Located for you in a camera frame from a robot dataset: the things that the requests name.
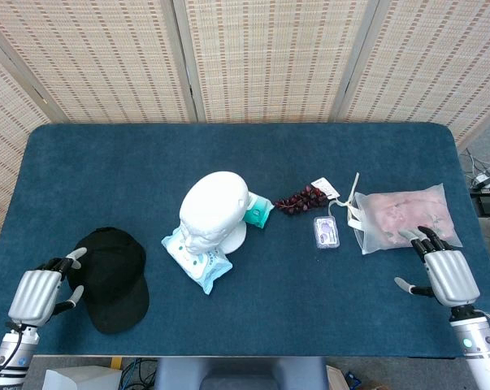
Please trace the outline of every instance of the grapes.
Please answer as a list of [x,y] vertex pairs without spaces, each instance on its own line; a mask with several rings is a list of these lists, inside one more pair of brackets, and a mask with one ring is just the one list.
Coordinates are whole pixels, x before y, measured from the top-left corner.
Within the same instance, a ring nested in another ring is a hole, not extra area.
[[327,197],[320,189],[308,184],[299,193],[294,193],[287,199],[279,199],[274,204],[285,214],[295,215],[317,207],[327,206]]

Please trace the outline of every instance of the white label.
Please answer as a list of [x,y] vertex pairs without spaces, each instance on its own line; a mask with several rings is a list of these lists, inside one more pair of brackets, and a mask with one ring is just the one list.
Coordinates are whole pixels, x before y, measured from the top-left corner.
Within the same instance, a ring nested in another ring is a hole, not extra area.
[[311,185],[325,193],[328,199],[335,199],[340,196],[340,194],[333,188],[332,184],[327,181],[325,177],[321,177],[320,179],[311,183]]

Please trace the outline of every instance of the blue wet wipes pack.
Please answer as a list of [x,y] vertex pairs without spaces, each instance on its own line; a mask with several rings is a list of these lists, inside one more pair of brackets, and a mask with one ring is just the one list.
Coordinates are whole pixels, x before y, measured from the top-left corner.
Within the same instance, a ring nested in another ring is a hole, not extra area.
[[205,294],[210,294],[214,280],[232,269],[225,253],[220,248],[214,248],[201,254],[191,254],[185,248],[185,241],[181,230],[177,227],[172,236],[162,240],[167,252],[183,268],[187,275],[203,288]]

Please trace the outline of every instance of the cap brim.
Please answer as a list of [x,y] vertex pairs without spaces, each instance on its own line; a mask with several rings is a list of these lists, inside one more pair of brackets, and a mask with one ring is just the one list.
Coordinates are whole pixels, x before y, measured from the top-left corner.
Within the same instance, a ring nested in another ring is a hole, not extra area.
[[85,302],[93,325],[102,333],[127,331],[145,317],[149,309],[149,290],[142,275],[128,294],[109,303]]

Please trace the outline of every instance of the small plastic container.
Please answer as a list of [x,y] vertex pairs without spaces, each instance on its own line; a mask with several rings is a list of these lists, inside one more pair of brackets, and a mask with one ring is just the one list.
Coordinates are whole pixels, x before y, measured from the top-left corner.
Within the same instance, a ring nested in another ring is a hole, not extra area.
[[313,220],[317,248],[337,248],[340,245],[335,217],[316,217]]

